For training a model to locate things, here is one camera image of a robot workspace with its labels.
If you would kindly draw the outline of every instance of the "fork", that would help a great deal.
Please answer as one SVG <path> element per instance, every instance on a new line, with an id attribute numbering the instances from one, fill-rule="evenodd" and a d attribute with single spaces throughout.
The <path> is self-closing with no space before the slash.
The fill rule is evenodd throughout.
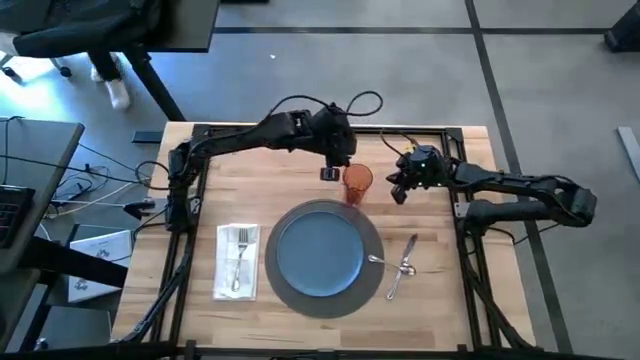
<path id="1" fill-rule="evenodd" d="M 238 229 L 238 265 L 236 266 L 236 273 L 233 276 L 233 285 L 231 286 L 231 290 L 238 291 L 240 290 L 240 264 L 242 264 L 242 254 L 247 247 L 249 246 L 249 229 L 240 228 Z"/>

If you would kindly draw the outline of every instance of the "white sneaker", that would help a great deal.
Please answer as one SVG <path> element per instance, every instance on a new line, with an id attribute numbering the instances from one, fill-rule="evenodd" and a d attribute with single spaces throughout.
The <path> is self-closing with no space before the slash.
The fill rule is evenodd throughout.
<path id="1" fill-rule="evenodd" d="M 129 92 L 122 80 L 107 81 L 105 83 L 111 97 L 111 106 L 116 110 L 125 110 L 131 105 Z"/>
<path id="2" fill-rule="evenodd" d="M 102 78 L 102 76 L 100 76 L 100 74 L 98 73 L 98 70 L 96 69 L 95 66 L 91 66 L 91 80 L 93 82 L 103 82 L 104 79 Z"/>
<path id="3" fill-rule="evenodd" d="M 118 72 L 120 72 L 120 76 L 123 76 L 124 74 L 122 73 L 122 65 L 120 64 L 120 58 L 118 57 L 118 55 L 110 53 L 111 58 L 113 59 L 113 62 L 116 63 L 116 68 L 118 68 Z M 104 79 L 102 78 L 102 76 L 100 76 L 100 73 L 98 72 L 98 70 L 96 69 L 95 66 L 91 65 L 91 80 L 93 82 L 103 82 Z"/>

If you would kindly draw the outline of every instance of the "concrete floor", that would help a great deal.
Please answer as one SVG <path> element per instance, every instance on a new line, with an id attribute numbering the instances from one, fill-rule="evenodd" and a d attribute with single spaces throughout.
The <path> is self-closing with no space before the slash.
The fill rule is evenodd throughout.
<path id="1" fill-rule="evenodd" d="M 476 0 L 482 27 L 610 27 L 634 0 Z M 271 0 L 268 6 L 224 6 L 218 26 L 469 27 L 464 0 Z M 614 133 L 630 126 L 640 136 L 637 97 L 640 55 L 611 54 L 596 35 L 485 35 L 493 74 L 523 172 L 558 173 L 599 198 L 588 229 L 556 228 L 542 238 L 577 353 L 640 358 L 640 232 L 633 203 L 635 178 Z M 71 80 L 46 60 L 12 65 L 20 86 L 0 77 L 0 115 L 79 121 L 82 142 L 129 164 L 155 158 L 157 147 L 129 143 L 134 129 L 159 130 L 165 117 L 124 64 L 134 105 L 111 110 L 106 90 L 89 79 L 85 55 L 65 59 Z M 303 93 L 346 102 L 374 89 L 383 111 L 372 124 L 485 125 L 499 166 L 507 157 L 472 35 L 215 34 L 209 54 L 157 54 L 153 64 L 185 116 L 193 121 L 256 121 L 280 98 Z M 41 96 L 47 99 L 34 103 Z M 292 103 L 315 109 L 314 105 Z M 75 165 L 106 164 L 79 150 Z M 114 174 L 130 176 L 111 166 Z M 97 197 L 114 190 L 111 183 Z M 140 199 L 132 189 L 112 202 Z M 47 222 L 66 239 L 74 222 L 133 227 L 117 209 L 90 208 Z M 521 229 L 514 228 L 520 235 Z M 528 245 L 518 258 L 539 345 L 554 349 L 549 318 Z M 65 315 L 50 319 L 51 333 Z M 102 315 L 76 317 L 91 323 Z M 71 328 L 68 322 L 65 328 Z M 95 341 L 95 336 L 78 336 Z M 54 347 L 75 345 L 60 339 Z"/>

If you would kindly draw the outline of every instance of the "blue plate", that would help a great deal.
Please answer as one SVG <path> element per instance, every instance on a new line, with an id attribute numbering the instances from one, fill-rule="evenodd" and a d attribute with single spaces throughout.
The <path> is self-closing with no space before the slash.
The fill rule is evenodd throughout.
<path id="1" fill-rule="evenodd" d="M 339 215 L 316 211 L 293 220 L 278 239 L 285 280 L 309 296 L 328 297 L 351 285 L 364 262 L 360 233 Z"/>

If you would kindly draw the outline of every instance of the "white paper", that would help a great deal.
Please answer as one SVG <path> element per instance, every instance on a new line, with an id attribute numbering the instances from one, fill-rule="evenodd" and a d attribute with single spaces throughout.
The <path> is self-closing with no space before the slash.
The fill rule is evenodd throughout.
<path id="1" fill-rule="evenodd" d="M 69 244 L 69 247 L 81 253 L 128 268 L 132 252 L 131 231 L 119 231 L 113 234 L 73 241 Z M 115 286 L 87 281 L 75 276 L 69 276 L 68 285 L 69 302 L 83 301 L 120 290 Z"/>
<path id="2" fill-rule="evenodd" d="M 240 289 L 233 291 L 236 267 L 238 266 L 238 233 L 248 229 L 249 246 L 242 254 L 240 263 Z M 218 226 L 216 243 L 216 273 L 214 276 L 214 300 L 255 301 L 258 281 L 258 256 L 260 251 L 260 227 L 255 224 L 229 224 Z"/>

